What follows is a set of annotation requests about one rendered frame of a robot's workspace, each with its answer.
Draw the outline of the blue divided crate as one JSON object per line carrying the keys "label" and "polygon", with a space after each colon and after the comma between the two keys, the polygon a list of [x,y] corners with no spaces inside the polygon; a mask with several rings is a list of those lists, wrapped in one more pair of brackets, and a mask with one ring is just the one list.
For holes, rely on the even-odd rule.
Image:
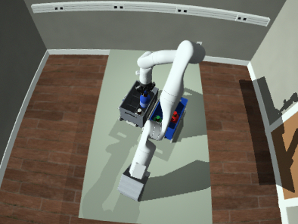
{"label": "blue divided crate", "polygon": [[[178,103],[178,106],[175,109],[175,111],[177,112],[177,114],[179,116],[179,119],[180,119],[180,117],[182,115],[183,110],[185,109],[185,106],[186,106],[187,102],[188,102],[188,100],[186,98],[183,98],[183,97],[181,98],[181,100],[182,101],[180,101]],[[153,118],[155,118],[156,116],[160,116],[160,118],[163,120],[163,111],[162,111],[162,107],[161,107],[161,104],[160,104],[160,100],[159,100],[159,102],[158,102],[158,104],[157,104],[154,112],[152,113],[152,115],[151,115],[150,120],[153,120]],[[179,122],[179,119],[178,119],[178,122]],[[175,124],[175,123],[173,123],[173,122],[170,121],[169,127],[168,127],[168,129],[166,131],[166,134],[165,134],[165,138],[172,138],[172,135],[173,135],[173,133],[175,131],[176,126],[177,126],[177,124]]]}

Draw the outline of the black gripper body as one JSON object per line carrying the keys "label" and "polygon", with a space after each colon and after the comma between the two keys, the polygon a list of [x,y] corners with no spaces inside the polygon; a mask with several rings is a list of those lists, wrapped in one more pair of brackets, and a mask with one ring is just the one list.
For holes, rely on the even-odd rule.
{"label": "black gripper body", "polygon": [[[151,87],[151,85],[152,85],[152,81],[151,81],[151,83],[149,83],[149,84],[142,84],[141,82],[140,82],[140,88],[141,89],[143,89],[144,87],[145,87],[145,89],[147,89],[148,87]],[[144,86],[144,87],[143,87]]]}

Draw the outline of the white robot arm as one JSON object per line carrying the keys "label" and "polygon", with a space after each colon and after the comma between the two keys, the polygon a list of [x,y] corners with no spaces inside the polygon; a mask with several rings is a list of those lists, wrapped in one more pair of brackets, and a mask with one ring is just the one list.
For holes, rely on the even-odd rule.
{"label": "white robot arm", "polygon": [[[184,74],[188,64],[199,64],[205,58],[205,49],[202,45],[189,40],[183,41],[177,50],[147,51],[138,59],[136,71],[142,84],[152,81],[152,69],[156,65],[171,64],[172,69],[160,96],[163,111],[162,122],[148,120],[132,161],[129,173],[131,177],[143,179],[156,150],[156,145],[148,140],[162,140],[168,129],[172,115],[180,102],[184,92]],[[150,55],[150,56],[148,56]],[[146,57],[146,58],[145,58]]]}

